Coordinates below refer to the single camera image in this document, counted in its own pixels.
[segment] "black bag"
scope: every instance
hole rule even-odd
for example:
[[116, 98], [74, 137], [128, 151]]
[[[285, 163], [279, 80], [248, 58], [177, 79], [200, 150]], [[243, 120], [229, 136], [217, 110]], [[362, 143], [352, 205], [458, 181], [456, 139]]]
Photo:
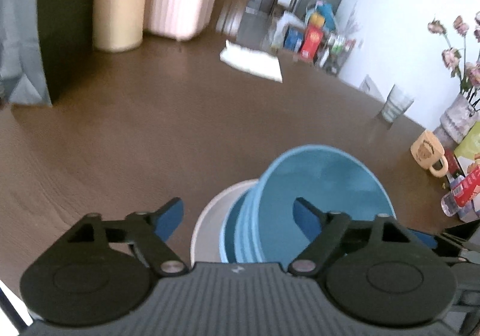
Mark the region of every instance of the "black bag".
[[0, 0], [0, 90], [51, 105], [92, 50], [93, 0]]

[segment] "barcode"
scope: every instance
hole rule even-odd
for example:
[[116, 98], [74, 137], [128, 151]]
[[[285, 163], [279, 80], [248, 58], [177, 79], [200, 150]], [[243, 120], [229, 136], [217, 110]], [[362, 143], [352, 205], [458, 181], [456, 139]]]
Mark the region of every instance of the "barcode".
[[456, 186], [453, 190], [452, 190], [452, 194], [457, 197], [459, 196], [460, 194], [462, 194], [462, 191], [463, 191], [463, 187], [461, 184], [459, 184], [458, 186]]

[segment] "white plate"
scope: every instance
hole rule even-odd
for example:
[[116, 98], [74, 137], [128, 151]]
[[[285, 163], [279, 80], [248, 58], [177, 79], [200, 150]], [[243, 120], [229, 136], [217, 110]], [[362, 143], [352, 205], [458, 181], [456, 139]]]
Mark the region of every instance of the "white plate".
[[192, 265], [195, 262], [221, 262], [218, 244], [225, 216], [235, 201], [257, 182], [257, 179], [250, 179], [236, 183], [218, 194], [203, 209], [191, 237], [190, 261]]

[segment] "ribbed gray panel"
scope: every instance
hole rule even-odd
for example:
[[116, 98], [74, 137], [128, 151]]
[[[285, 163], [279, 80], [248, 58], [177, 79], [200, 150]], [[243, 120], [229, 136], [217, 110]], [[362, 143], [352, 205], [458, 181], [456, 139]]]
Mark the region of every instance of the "ribbed gray panel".
[[144, 304], [117, 321], [73, 330], [35, 322], [23, 335], [454, 336], [456, 333], [442, 323], [407, 330], [365, 325], [336, 309], [313, 280], [294, 278], [277, 264], [198, 263], [188, 275], [161, 280]]

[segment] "white logo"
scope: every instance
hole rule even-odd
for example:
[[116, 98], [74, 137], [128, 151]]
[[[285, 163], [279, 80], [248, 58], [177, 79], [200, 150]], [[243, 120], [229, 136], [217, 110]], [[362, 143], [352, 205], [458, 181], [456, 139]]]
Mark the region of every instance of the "white logo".
[[232, 268], [232, 271], [235, 273], [235, 274], [239, 274], [241, 273], [242, 271], [245, 271], [245, 268], [243, 268], [242, 266], [237, 266], [235, 268]]

